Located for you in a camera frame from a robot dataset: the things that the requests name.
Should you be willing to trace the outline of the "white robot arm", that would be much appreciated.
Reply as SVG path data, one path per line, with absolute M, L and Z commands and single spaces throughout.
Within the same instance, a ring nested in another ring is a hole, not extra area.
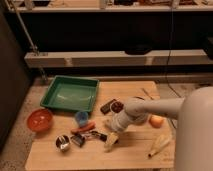
M 131 97 L 107 126 L 121 133 L 148 113 L 178 121 L 175 171 L 213 171 L 213 87 L 196 89 L 185 98 Z

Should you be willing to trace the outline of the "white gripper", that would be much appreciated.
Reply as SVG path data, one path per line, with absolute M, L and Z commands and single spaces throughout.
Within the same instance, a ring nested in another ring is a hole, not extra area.
M 110 152 L 113 145 L 118 141 L 119 136 L 114 132 L 124 132 L 129 125 L 134 123 L 134 115 L 130 115 L 125 111 L 114 114 L 110 119 L 103 121 L 104 126 L 107 129 L 112 130 L 104 144 L 106 152 Z

